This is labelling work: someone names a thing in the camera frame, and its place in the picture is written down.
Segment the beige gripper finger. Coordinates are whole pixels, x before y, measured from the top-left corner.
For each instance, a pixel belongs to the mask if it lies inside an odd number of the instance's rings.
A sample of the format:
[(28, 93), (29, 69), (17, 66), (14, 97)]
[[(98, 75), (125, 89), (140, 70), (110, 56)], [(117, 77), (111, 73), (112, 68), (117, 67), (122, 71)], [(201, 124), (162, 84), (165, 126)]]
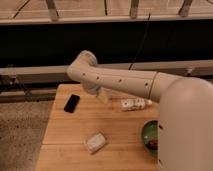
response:
[(98, 90), (97, 99), (103, 104), (107, 104), (110, 101), (111, 96), (106, 89), (100, 88)]

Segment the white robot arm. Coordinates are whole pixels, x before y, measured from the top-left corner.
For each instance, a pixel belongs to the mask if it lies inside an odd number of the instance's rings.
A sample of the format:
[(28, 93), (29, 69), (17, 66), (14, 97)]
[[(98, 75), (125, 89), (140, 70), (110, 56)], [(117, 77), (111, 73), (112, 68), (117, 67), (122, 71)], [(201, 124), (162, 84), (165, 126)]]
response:
[(213, 171), (213, 84), (157, 71), (100, 68), (81, 51), (67, 75), (94, 94), (104, 87), (159, 104), (159, 171)]

